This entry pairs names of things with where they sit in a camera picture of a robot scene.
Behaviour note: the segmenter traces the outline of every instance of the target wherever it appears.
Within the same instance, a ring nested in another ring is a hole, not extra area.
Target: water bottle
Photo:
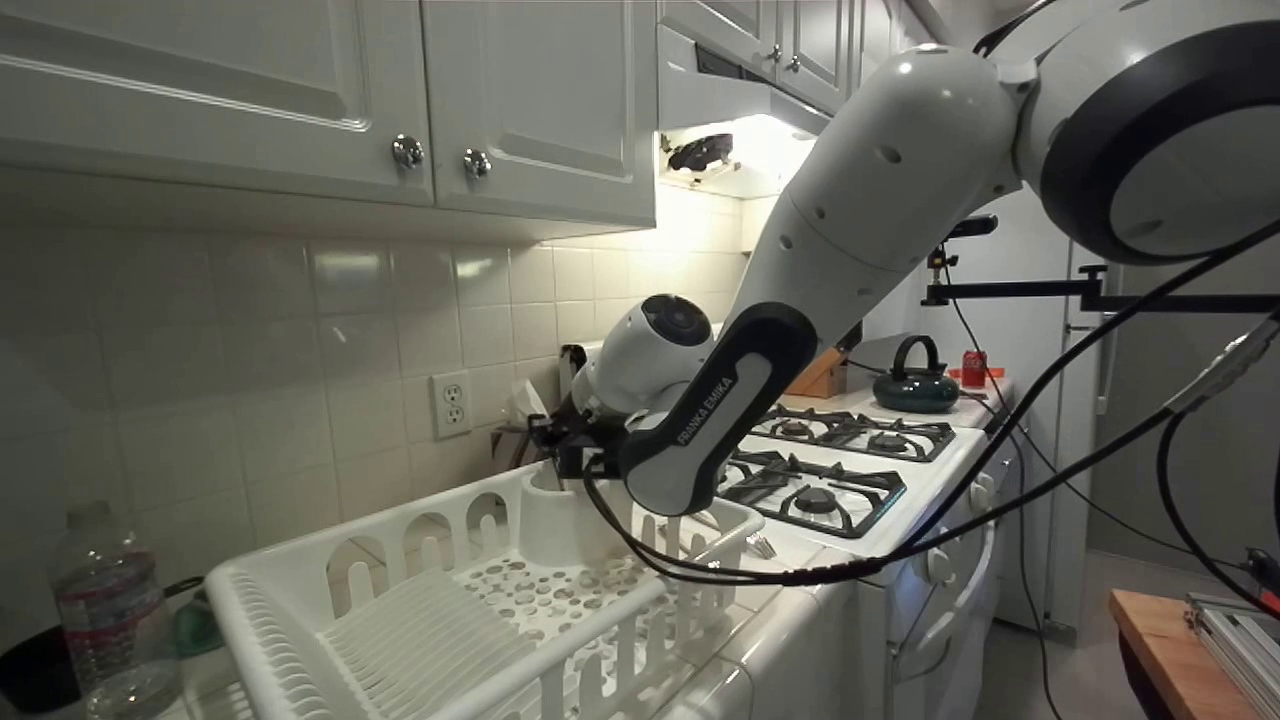
[[[154,558],[133,533],[119,533],[107,506],[66,514],[53,595],[83,717],[140,720],[179,699]]]

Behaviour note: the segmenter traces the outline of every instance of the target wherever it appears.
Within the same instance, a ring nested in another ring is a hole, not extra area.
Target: cabinet door
[[[773,78],[784,54],[780,0],[668,0],[665,23],[760,78]]]
[[[653,0],[428,0],[439,209],[653,223]]]
[[[784,0],[777,85],[834,114],[853,92],[853,0]]]
[[[0,158],[122,177],[424,199],[413,0],[0,0]]]

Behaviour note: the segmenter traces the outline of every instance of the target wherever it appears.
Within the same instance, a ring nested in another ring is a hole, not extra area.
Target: oven
[[[879,558],[983,448],[979,429],[849,407],[773,407],[723,464],[718,496],[763,518],[753,567]],[[992,508],[1010,453],[979,471],[944,530]],[[668,717],[973,717],[1000,590],[988,525],[870,582],[760,592],[753,621]]]

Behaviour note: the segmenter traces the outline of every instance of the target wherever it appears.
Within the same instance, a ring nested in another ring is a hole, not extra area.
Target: white dish rack
[[[657,520],[653,547],[738,566],[760,518]],[[646,717],[731,631],[731,590],[668,583],[548,464],[301,537],[209,577],[260,717]]]

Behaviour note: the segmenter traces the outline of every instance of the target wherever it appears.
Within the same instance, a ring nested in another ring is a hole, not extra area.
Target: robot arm
[[[1280,216],[1275,6],[1142,0],[1051,41],[1044,16],[1020,27],[1041,36],[1027,55],[920,50],[838,108],[777,199],[723,336],[626,429],[617,462],[634,506],[698,514],[817,348],[1022,179],[1068,237],[1128,263],[1203,256]]]

